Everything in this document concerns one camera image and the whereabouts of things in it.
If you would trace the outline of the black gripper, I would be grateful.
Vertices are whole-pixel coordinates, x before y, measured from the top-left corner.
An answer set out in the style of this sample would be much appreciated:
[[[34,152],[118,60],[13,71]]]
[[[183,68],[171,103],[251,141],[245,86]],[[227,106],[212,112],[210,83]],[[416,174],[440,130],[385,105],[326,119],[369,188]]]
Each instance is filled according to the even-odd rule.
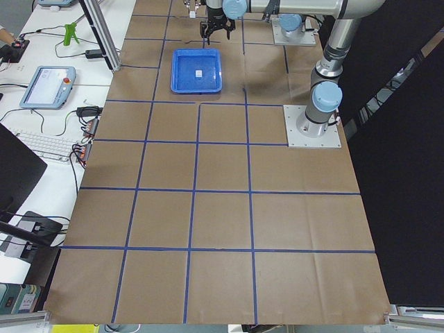
[[[183,0],[184,5],[194,5],[194,11],[197,12],[200,5],[205,5],[205,0]]]
[[[210,45],[210,36],[212,30],[226,30],[227,39],[230,40],[230,34],[236,29],[233,21],[228,19],[223,11],[222,0],[206,0],[207,7],[207,27],[203,30],[203,38]]]

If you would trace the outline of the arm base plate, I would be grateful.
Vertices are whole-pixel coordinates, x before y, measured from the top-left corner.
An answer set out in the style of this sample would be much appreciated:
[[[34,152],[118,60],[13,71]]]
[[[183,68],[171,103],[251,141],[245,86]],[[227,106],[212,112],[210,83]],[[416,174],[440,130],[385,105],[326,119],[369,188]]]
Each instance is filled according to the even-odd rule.
[[[279,18],[272,18],[273,41],[274,45],[292,45],[292,46],[316,46],[314,28],[311,22],[307,20],[294,31],[286,31],[280,25]]]
[[[312,123],[305,105],[283,105],[289,148],[341,148],[338,123],[334,114],[327,123]]]

